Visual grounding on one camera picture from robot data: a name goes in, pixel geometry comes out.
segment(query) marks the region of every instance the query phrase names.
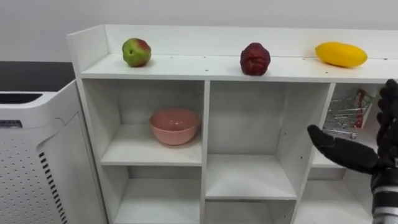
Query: miniature shopping cart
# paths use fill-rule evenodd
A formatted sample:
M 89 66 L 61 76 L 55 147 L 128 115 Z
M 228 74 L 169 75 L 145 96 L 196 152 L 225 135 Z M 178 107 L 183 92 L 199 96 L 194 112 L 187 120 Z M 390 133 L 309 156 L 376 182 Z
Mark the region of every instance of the miniature shopping cart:
M 347 134 L 351 139 L 356 139 L 357 129 L 362 128 L 372 100 L 373 98 L 362 89 L 358 89 L 353 98 L 332 100 L 323 130 Z

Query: ventilation holes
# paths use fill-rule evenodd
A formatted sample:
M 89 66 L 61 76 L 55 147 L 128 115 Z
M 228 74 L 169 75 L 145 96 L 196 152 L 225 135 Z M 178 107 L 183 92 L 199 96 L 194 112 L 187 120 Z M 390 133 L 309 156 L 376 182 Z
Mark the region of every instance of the ventilation holes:
M 46 175 L 47 183 L 49 184 L 50 189 L 52 191 L 52 196 L 53 196 L 55 204 L 57 206 L 58 213 L 60 214 L 61 222 L 62 222 L 62 224 L 66 224 L 66 223 L 68 223 L 68 220 L 65 215 L 65 212 L 63 211 L 62 203 L 59 198 L 57 187 L 55 186 L 54 180 L 52 179 L 51 170 L 50 170 L 49 164 L 47 163 L 47 158 L 45 157 L 44 152 L 39 154 L 39 159 L 40 159 L 40 163 L 43 167 L 44 174 Z

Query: apple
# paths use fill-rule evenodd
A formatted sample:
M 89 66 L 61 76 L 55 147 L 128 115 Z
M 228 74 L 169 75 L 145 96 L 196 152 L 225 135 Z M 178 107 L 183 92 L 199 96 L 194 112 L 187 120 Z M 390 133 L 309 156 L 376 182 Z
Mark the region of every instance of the apple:
M 146 41 L 138 38 L 130 38 L 122 46 L 123 59 L 132 67 L 142 67 L 150 59 L 150 46 Z

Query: bowl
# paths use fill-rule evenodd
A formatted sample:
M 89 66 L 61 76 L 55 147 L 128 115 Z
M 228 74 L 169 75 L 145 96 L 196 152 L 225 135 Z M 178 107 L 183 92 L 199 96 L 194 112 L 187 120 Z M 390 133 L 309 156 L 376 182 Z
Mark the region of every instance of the bowl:
M 150 117 L 152 132 L 162 143 L 178 146 L 191 140 L 199 126 L 199 116 L 183 108 L 164 109 Z

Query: robotic hand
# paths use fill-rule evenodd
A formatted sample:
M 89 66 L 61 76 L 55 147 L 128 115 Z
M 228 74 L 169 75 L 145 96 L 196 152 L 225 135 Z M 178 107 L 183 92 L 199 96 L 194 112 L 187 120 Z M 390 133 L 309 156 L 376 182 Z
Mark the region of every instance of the robotic hand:
M 377 114 L 377 153 L 370 147 L 325 134 L 315 125 L 308 127 L 314 146 L 329 160 L 372 175 L 373 223 L 398 223 L 398 84 L 388 80 L 380 90 Z

